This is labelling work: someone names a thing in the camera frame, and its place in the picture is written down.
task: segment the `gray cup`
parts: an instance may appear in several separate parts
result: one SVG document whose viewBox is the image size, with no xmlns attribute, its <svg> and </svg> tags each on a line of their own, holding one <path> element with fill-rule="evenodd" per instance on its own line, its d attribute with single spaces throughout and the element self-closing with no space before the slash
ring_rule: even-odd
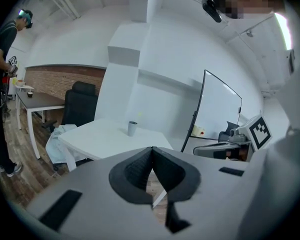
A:
<svg viewBox="0 0 300 240">
<path fill-rule="evenodd" d="M 132 122 L 130 121 L 128 124 L 128 136 L 132 137 L 133 135 L 135 135 L 136 129 L 137 129 L 137 123 L 136 122 Z"/>
</svg>

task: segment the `brick wall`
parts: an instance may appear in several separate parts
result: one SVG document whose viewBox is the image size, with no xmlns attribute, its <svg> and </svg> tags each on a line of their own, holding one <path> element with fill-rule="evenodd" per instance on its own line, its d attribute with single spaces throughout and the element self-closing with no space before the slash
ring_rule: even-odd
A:
<svg viewBox="0 0 300 240">
<path fill-rule="evenodd" d="M 84 66 L 36 66 L 26 70 L 24 81 L 34 88 L 34 92 L 47 93 L 62 100 L 66 91 L 72 88 L 76 81 L 95 85 L 95 94 L 99 95 L 105 70 Z M 61 123 L 63 109 L 46 111 L 46 119 L 58 120 Z"/>
</svg>

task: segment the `light blue cloth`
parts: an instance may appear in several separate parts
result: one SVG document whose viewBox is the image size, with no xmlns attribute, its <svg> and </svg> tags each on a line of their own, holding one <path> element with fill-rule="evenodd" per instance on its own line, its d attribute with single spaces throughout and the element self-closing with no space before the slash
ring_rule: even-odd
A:
<svg viewBox="0 0 300 240">
<path fill-rule="evenodd" d="M 58 140 L 58 137 L 65 132 L 71 131 L 77 128 L 74 124 L 60 125 L 55 128 L 51 134 L 48 142 L 46 143 L 45 150 L 53 164 L 63 164 L 66 163 L 66 157 L 64 156 L 64 145 Z M 81 161 L 86 159 L 86 157 L 75 150 L 68 148 L 69 152 L 74 156 L 75 161 Z"/>
</svg>

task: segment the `whiteboard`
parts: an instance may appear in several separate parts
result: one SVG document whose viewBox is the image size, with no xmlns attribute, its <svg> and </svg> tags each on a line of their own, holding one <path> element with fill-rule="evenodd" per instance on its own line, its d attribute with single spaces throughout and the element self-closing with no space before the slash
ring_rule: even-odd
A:
<svg viewBox="0 0 300 240">
<path fill-rule="evenodd" d="M 242 98 L 234 90 L 205 70 L 201 98 L 194 121 L 194 128 L 199 129 L 201 134 L 193 131 L 191 137 L 217 140 L 219 133 L 228 128 L 227 121 L 238 124 L 241 105 Z"/>
</svg>

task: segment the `sneaker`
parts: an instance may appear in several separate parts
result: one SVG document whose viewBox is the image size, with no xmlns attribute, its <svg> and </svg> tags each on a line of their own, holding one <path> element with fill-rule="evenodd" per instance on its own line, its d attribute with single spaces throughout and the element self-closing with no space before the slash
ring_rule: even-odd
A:
<svg viewBox="0 0 300 240">
<path fill-rule="evenodd" d="M 15 173 L 19 172 L 22 168 L 22 163 L 21 162 L 15 162 L 14 163 L 14 170 L 10 174 L 6 174 L 8 177 L 12 177 Z"/>
<path fill-rule="evenodd" d="M 3 173 L 5 171 L 5 168 L 3 168 L 1 165 L 0 165 L 0 173 Z"/>
</svg>

